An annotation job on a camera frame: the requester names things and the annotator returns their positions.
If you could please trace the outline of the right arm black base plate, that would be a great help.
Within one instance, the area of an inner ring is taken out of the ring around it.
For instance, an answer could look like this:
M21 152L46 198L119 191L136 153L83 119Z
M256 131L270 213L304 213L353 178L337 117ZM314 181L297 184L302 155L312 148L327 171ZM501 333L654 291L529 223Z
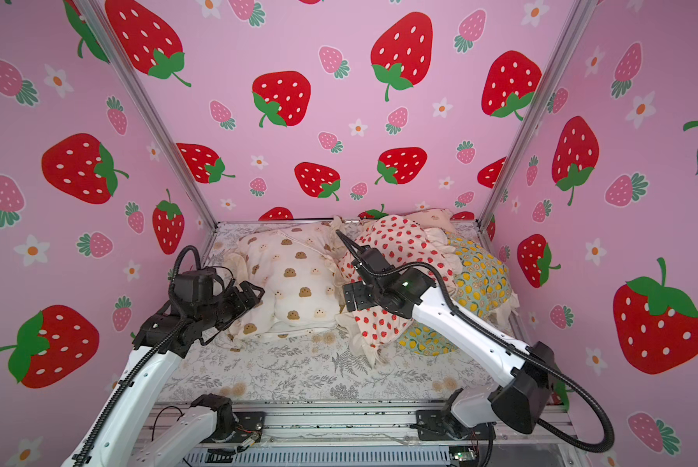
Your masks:
M448 411L418 410L415 413L418 438L421 441L469 441L471 428L459 422Z

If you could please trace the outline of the strawberry print pillow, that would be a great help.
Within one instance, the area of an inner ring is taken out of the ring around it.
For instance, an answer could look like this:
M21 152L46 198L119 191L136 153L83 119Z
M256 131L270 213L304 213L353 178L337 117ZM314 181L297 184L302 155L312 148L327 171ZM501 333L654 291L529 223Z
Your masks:
M359 274L350 265L354 258L348 248L368 246L376 248L391 266L415 266L428 274L436 282L436 287L449 295L454 293L454 274L461 272L462 265L444 235L425 233L417 224L399 215L388 215L364 225L356 239L341 231L336 235L345 248L338 262L344 285L360 281ZM350 333L352 352L364 356L370 365L381 361L384 348L400 340L413 324L413 317L395 316L381 307L353 313L346 309L346 313L348 317L339 325Z

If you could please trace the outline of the cream bear print pillow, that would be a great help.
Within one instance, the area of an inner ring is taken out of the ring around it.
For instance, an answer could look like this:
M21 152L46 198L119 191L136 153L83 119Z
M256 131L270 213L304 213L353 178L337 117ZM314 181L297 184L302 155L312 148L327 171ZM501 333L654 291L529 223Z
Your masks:
M452 212L448 209L428 209L406 214L405 218L417 224L427 234L458 235L458 231L451 221Z

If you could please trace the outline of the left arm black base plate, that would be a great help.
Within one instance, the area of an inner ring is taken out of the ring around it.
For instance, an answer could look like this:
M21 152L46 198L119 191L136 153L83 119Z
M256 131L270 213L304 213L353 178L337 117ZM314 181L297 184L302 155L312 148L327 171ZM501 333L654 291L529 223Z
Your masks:
M266 412L214 413L214 431L203 438L203 444L240 444L251 435L259 436L264 426Z

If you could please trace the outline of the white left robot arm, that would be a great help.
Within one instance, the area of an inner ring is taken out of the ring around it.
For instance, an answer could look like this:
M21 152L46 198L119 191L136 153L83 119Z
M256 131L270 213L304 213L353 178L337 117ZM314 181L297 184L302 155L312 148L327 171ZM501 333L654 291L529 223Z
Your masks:
M261 304L263 288L223 280L214 268L183 272L163 307L148 317L115 390L91 428L65 460L67 466L175 466L204 441L229 442L240 422L225 396L197 397L183 416L139 453L144 424L168 379L203 335L224 331Z

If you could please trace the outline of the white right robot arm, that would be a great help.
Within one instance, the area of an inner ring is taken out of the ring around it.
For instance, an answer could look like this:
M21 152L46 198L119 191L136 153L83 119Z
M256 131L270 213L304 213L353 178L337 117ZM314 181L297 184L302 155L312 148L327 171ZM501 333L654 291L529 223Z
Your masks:
M473 358L493 379L487 393L470 388L454 392L444 416L454 430L502 422L529 435L544 426L543 411L555 378L545 369L553 352L534 348L498 331L452 300L440 272L423 262L393 267L377 249L350 242L351 266L360 281L344 287L349 311L380 307L393 316L433 328Z

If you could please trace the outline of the cream large-bear print pillow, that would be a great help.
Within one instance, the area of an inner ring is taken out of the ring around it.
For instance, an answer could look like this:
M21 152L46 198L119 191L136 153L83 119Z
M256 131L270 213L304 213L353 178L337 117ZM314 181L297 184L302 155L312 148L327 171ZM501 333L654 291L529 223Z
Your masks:
M304 224L244 235L214 257L264 290L260 303L238 318L228 334L236 342L276 340L332 330L343 305L337 267L338 238L330 225Z

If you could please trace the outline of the lemon print pillow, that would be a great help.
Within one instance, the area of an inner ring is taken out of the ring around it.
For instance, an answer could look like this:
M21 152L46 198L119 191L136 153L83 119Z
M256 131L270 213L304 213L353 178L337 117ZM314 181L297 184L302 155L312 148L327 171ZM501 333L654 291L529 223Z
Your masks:
M519 302L512 291L506 265L474 239L455 233L448 233L446 237L462 265L461 272L454 274L454 301L497 329L510 330L508 319L519 307ZM442 334L419 322L406 329L399 344L412 353L426 357L458 350Z

